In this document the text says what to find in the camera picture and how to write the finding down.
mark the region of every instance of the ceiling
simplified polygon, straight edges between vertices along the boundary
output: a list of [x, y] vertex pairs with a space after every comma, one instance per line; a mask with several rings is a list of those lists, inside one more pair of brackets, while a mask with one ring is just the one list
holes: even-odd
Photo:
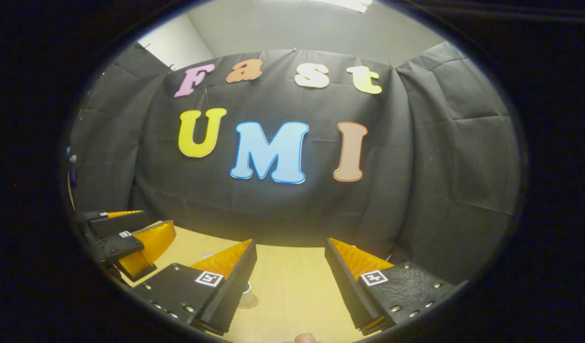
[[373, 1], [365, 13], [311, 0], [214, 0], [139, 40], [166, 65], [273, 49], [324, 50], [397, 67], [445, 41]]

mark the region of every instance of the black fabric backdrop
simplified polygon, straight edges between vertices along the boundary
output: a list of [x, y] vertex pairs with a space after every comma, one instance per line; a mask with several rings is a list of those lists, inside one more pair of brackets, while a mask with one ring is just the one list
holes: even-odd
[[[262, 60], [262, 75], [227, 83], [239, 61]], [[301, 63], [329, 68], [331, 83], [294, 82]], [[76, 119], [78, 211], [145, 209], [156, 220], [227, 239], [269, 245], [323, 246], [326, 237], [386, 257], [410, 258], [448, 282], [471, 276], [508, 226], [519, 160], [509, 111], [484, 75], [444, 43], [392, 70], [358, 57], [312, 50], [267, 50], [214, 63], [193, 94], [174, 98], [182, 68], [168, 73], [134, 45], [110, 65]], [[345, 69], [366, 65], [382, 93], [356, 89]], [[180, 113], [199, 110], [194, 141], [205, 137], [205, 111], [222, 107], [211, 154], [178, 148]], [[256, 121], [270, 141], [282, 124], [309, 125], [302, 144], [306, 180], [232, 178], [239, 134]], [[358, 182], [337, 182], [337, 124], [366, 126]], [[269, 174], [275, 168], [271, 166]]]

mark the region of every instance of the table surface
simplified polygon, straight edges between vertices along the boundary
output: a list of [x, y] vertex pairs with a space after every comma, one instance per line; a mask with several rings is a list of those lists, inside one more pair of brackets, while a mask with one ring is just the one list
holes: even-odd
[[[176, 238], [155, 264], [192, 265], [202, 254], [220, 252], [239, 243], [175, 227]], [[324, 248], [256, 245], [256, 264], [250, 282], [258, 298], [251, 309], [236, 310], [229, 332], [222, 338], [234, 343], [283, 343], [310, 332], [322, 343], [350, 343], [362, 339], [345, 307]]]

